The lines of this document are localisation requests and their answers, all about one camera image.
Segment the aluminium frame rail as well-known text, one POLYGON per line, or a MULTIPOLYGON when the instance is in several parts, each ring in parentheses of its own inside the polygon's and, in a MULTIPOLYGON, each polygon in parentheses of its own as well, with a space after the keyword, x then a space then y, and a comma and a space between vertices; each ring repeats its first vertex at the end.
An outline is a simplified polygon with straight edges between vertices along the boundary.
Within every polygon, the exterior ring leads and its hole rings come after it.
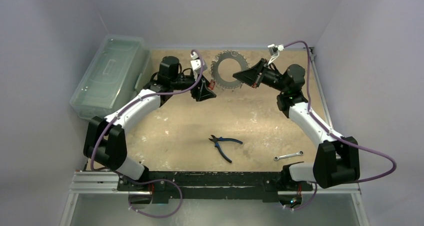
POLYGON ((369 220, 357 185, 319 189, 296 211, 258 200, 170 200, 132 211, 126 192, 117 190, 111 172, 76 172, 60 224, 62 226, 367 226, 369 220), (172 216, 153 219, 152 214, 172 216))

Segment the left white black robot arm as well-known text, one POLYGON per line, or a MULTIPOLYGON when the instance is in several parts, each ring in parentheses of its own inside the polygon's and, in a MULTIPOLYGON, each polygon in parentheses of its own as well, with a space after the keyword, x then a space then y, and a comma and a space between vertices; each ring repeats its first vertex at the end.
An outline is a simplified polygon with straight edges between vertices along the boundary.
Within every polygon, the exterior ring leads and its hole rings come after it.
POLYGON ((190 92, 197 101, 215 98, 204 77, 208 66, 199 53, 191 52, 189 74, 184 73, 180 60, 165 56, 159 70, 139 94, 125 106, 105 117, 95 116, 88 124, 83 155, 90 159, 90 168, 97 162, 104 168, 120 173, 138 191, 149 185, 149 169, 131 159, 127 151, 126 134, 149 113, 162 107, 172 96, 190 92))

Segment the small silver wrench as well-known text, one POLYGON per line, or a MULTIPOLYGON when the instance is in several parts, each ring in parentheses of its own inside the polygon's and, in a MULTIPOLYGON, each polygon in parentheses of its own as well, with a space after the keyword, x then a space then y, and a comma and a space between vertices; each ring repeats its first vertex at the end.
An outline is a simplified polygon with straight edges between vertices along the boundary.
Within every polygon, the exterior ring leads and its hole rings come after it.
POLYGON ((282 156, 275 156, 273 158, 274 161, 279 161, 282 159, 287 159, 287 158, 292 158, 292 157, 296 157, 296 156, 303 156, 304 152, 303 151, 298 151, 296 153, 292 153, 292 154, 286 154, 286 155, 282 155, 282 156))

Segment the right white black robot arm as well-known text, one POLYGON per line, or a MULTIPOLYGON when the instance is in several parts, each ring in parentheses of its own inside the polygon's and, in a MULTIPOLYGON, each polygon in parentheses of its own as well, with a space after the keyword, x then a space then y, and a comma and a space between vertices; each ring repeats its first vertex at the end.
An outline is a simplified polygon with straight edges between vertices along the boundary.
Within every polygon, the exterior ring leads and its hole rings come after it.
POLYGON ((262 58, 233 77, 253 88, 264 84, 278 90, 279 111, 295 122, 316 146, 313 163, 298 162, 283 167, 280 182, 284 188, 292 190, 302 181, 315 182, 324 189, 352 183, 360 177, 359 150, 353 147, 357 141, 332 130, 315 114, 302 92, 305 72, 302 66, 292 64, 280 73, 267 67, 267 60, 262 58))

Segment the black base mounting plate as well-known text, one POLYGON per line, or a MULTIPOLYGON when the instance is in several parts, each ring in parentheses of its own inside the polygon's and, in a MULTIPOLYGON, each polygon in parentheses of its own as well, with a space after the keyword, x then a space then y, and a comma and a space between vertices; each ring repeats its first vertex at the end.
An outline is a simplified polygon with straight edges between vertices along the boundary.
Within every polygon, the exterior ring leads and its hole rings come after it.
POLYGON ((295 196, 298 190, 311 192, 312 185, 288 180, 282 172, 178 172, 151 171, 145 180, 120 177, 117 190, 152 194, 154 204, 170 199, 261 200, 278 203, 284 194, 295 196))

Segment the red key tag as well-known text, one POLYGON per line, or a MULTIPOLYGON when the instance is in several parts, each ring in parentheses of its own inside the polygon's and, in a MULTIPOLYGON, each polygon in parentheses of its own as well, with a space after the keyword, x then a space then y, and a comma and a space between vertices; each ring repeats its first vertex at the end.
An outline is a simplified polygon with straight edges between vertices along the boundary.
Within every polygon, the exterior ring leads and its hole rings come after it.
POLYGON ((210 90, 214 90, 215 85, 216 85, 216 82, 214 80, 211 80, 210 83, 209 83, 209 85, 208 85, 208 88, 210 90))

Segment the translucent green plastic box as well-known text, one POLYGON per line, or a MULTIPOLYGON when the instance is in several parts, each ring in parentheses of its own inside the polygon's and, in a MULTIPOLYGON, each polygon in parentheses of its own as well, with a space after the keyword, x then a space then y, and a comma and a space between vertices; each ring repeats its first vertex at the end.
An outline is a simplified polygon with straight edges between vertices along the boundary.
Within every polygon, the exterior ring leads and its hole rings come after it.
POLYGON ((108 34, 71 97, 71 107, 84 120, 116 112, 149 82, 151 62, 143 38, 108 34))

